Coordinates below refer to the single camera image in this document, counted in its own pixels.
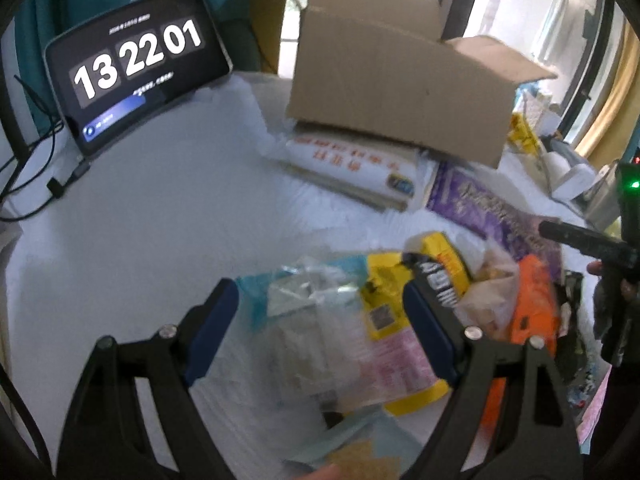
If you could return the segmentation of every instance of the cardboard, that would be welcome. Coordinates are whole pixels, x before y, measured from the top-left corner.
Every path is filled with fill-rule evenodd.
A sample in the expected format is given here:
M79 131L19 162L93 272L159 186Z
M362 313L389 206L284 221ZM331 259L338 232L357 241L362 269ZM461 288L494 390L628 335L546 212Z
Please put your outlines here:
M436 0L308 0L288 114L496 168L516 88L555 75L494 38L441 33Z

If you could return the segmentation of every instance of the hand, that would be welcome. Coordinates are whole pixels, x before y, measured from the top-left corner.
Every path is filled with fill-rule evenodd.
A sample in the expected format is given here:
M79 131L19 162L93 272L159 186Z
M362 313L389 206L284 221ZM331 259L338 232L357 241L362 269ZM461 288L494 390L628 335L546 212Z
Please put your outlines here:
M315 473L300 477L298 480L340 480L340 469L335 464L328 465L318 469Z
M602 276L602 262L599 260L591 262L587 265L587 272L594 276ZM620 283L620 292L622 292L622 297L625 298L625 300L633 301L636 294L638 294L638 286L631 285L627 280L622 280L622 283Z

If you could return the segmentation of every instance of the packaging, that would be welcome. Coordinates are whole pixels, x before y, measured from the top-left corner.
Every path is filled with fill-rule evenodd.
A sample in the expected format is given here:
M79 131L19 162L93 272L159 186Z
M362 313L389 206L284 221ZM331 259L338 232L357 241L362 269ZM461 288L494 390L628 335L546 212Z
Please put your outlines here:
M404 314L402 290L413 275L402 260L402 253L327 264L305 258L236 280L241 310L252 320L258 368L280 400L311 396L325 411L343 413L385 403L404 415L448 392ZM459 293L442 274L443 294L455 304Z
M263 333L281 398L339 411L380 402L356 281L309 258L286 272L268 286Z
M444 233L431 233L422 239L422 253L440 262L447 269L459 298L471 286L469 272L463 259Z
M532 254L523 258L518 266L520 287L510 341L523 344L533 335L540 336L555 357L560 310L548 267Z
M475 281L455 309L460 322L479 326L492 339L508 340L520 288L519 274L513 258L490 240Z
M441 34L436 0L308 0L290 117L496 168L517 87L555 75L493 38Z
M464 263L442 233L425 236L422 252L445 267L439 295L443 304L455 305L470 283ZM370 254L369 279L362 288L378 380L385 398L393 399L385 408L396 416L419 410L449 391L436 377L404 313L402 291L414 276L403 261L402 253Z
M422 150L307 127L283 140L282 160L307 180L381 208L424 206L431 163Z
M535 254L548 265L554 282L562 282L562 248L538 233L540 222L554 219L520 211L464 169L440 163L427 209L479 237L495 240L516 262Z
M508 138L511 144L527 155L541 156L546 152L522 114L511 115L511 132Z

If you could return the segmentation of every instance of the clear plastic bag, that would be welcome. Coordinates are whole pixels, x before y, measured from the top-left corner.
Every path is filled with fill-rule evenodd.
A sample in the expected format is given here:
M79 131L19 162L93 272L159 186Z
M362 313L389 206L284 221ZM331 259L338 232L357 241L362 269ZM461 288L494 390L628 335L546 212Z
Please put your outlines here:
M518 299L518 264L495 241L489 240L484 262L455 313L465 326L479 326L489 337L508 339Z
M268 286L264 349L282 400L315 397L327 410L381 401L360 287L306 258Z

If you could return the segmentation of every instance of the white tablecloth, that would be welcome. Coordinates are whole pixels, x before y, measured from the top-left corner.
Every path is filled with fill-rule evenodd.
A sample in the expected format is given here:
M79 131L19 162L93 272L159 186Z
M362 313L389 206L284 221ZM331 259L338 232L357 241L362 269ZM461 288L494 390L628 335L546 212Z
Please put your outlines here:
M282 82L248 79L273 85L270 112L284 113ZM223 276L267 270L305 253L404 248L432 230L446 231L471 260L481 258L479 238L431 212L380 214L289 176L257 153L266 134L252 86L233 76L140 126L62 200L22 223L6 275L12 373L54 457L96 339L147 338L179 322ZM41 146L30 167L48 149ZM72 167L74 153L67 146L49 173ZM514 205L579 223L544 195L517 156L506 153L498 172L481 174ZM46 197L47 178L13 200L18 212ZM564 256L568 268L584 271L584 257L567 248ZM586 298L592 288L589 281ZM242 372L245 337L234 322L193 397L239 479L285 478L277 456L321 431L322 420L309 405L265 410L264 392ZM402 423L425 440L442 405ZM150 425L159 457L170 462L157 423Z

